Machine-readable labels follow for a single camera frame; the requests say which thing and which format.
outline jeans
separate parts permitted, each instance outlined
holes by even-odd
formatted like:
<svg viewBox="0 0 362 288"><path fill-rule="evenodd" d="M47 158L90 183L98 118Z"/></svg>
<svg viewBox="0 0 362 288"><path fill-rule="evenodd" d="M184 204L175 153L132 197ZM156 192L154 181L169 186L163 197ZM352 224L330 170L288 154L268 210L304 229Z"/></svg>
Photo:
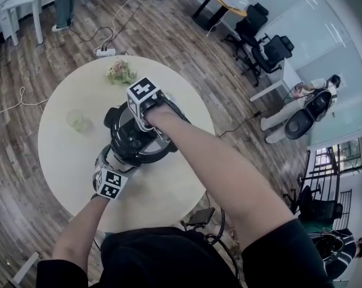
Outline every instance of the jeans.
<svg viewBox="0 0 362 288"><path fill-rule="evenodd" d="M70 26L73 20L74 0L55 0L55 7L57 28Z"/></svg>

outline table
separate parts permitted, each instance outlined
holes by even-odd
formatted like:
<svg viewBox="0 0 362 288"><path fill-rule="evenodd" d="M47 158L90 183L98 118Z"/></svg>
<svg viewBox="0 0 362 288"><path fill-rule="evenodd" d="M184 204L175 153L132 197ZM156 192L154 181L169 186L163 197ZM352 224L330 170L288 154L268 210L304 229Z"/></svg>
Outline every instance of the table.
<svg viewBox="0 0 362 288"><path fill-rule="evenodd" d="M256 99L259 99L263 95L271 92L272 90L278 88L281 85L285 85L287 89L290 91L293 87L295 87L298 83L302 82L301 78L295 72L293 66L288 62L287 59L284 59L282 62L282 71L280 72L281 77L278 79L276 83L268 86L266 89L263 89L261 92L255 94L250 98L250 101L253 102Z"/></svg>
<svg viewBox="0 0 362 288"><path fill-rule="evenodd" d="M41 25L40 25L40 5L41 0L9 0L7 1L4 6L3 10L8 12L8 18L9 18L9 24L11 26L11 36L13 40L13 44L17 46L19 44L19 40L17 39L16 32L12 26L12 20L11 20L11 9L15 7L19 7L23 4L32 4L32 11L33 11L33 20L35 23L35 30L36 30L36 36L37 41L39 44L43 43L43 33L41 32Z"/></svg>
<svg viewBox="0 0 362 288"><path fill-rule="evenodd" d="M207 22L204 20L197 20L198 15L205 8L205 6L209 3L209 1L210 0L205 0L193 15L195 22L198 25L200 25L203 29L210 30L210 28L218 22L218 20L227 12L227 10L230 10L234 14L237 14L241 17L246 17L248 15L245 10L236 10L235 8L232 9L232 8L228 7L225 3L223 3L221 0L215 0L218 3L220 3L222 5L222 7Z"/></svg>
<svg viewBox="0 0 362 288"><path fill-rule="evenodd" d="M126 101L126 86L111 85L106 69L127 61L138 77L147 76L176 100L190 122L215 133L209 112L196 90L172 69L138 56L113 56L80 67L55 89L44 109L38 131L38 155L51 191L62 206L76 215L94 194L94 162L110 143L103 124L112 106ZM66 121L79 109L92 123L86 134ZM111 201L98 226L105 232L169 226L183 218L202 198L204 187L180 152L142 165L117 200Z"/></svg>

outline extension cord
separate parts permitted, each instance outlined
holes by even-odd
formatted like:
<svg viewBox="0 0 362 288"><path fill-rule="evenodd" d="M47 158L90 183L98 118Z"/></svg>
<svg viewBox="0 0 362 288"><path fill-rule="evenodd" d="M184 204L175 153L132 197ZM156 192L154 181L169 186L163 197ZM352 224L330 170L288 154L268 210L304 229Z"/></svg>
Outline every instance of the extension cord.
<svg viewBox="0 0 362 288"><path fill-rule="evenodd" d="M107 49L102 51L101 49L97 49L96 56L112 56L116 55L116 49Z"/></svg>

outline white desk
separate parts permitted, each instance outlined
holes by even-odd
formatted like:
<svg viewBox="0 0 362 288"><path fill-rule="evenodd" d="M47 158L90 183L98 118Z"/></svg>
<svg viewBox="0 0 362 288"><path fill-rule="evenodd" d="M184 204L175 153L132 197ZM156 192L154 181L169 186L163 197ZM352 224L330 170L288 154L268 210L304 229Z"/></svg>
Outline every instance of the white desk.
<svg viewBox="0 0 362 288"><path fill-rule="evenodd" d="M33 11L33 20L35 22L35 30L37 41L39 44L43 43L43 33L41 32L41 25L40 25L40 12L39 12L39 5L41 4L41 0L9 0L7 1L4 6L3 10L8 12L9 24L11 26L11 36L13 40L13 44L17 46L19 44L19 40L17 39L16 32L12 27L11 19L11 9L19 7L23 4L32 4L32 11Z"/></svg>
<svg viewBox="0 0 362 288"><path fill-rule="evenodd" d="M95 159L110 143L103 121L108 109L126 101L126 86L111 85L105 71L126 60L137 76L154 80L176 99L190 122L215 133L206 106L195 89L172 69L138 56L113 56L85 64L55 89L38 130L38 155L44 177L58 201L76 215L95 193ZM82 111L92 130L80 134L67 124L67 114ZM117 200L112 200L99 223L105 232L169 226L183 218L202 198L205 188L178 151L142 165Z"/></svg>
<svg viewBox="0 0 362 288"><path fill-rule="evenodd" d="M256 99L259 99L263 95L271 92L272 90L278 88L281 85L285 85L290 91L290 89L292 89L293 87L295 87L295 85L302 81L287 59L283 60L281 66L282 71L280 71L280 79L276 83L273 83L266 89L263 89L261 92L255 94L253 97L250 98L250 101L255 101Z"/></svg>

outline wooden floor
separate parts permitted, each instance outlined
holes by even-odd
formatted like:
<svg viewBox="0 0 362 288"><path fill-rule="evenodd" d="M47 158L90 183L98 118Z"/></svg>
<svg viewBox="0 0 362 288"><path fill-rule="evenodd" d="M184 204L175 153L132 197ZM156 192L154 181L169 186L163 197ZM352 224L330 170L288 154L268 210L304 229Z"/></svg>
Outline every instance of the wooden floor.
<svg viewBox="0 0 362 288"><path fill-rule="evenodd" d="M117 30L141 1L132 0L121 10L115 20ZM76 1L73 29L83 38L91 38L99 27L111 26L111 18L123 3L125 0ZM181 74L201 95L217 134L236 128L259 110L271 108L266 116L275 112L281 101L276 94L249 102L256 90L240 75L243 66L233 59L230 45L219 41L227 31L220 26L207 38L206 31L191 19L198 5L196 0L146 0L109 48L114 47L117 54L159 61ZM52 33L54 6L45 8L40 18L42 45L37 46L33 19L29 17L20 24L20 44L14 47L8 39L0 46L0 110L19 101L22 86L27 103L49 98L67 75L95 59L93 49L109 35L105 29L92 41L83 42L71 31ZM43 110L44 104L20 106L0 114L0 285L34 251L42 259L48 258L56 238L71 218L50 192L38 160L37 134ZM247 157L281 194L296 187L296 176L303 171L305 144L303 140L283 140L267 145L264 135L260 118L255 118L236 132L227 133L222 140ZM207 204L204 197L198 208ZM214 221L219 222L219 212ZM218 227L210 224L207 230L216 232ZM228 229L224 238L234 247L236 242L230 233ZM93 247L90 282L97 282L101 270L99 252ZM34 279L35 269L22 286L34 287Z"/></svg>

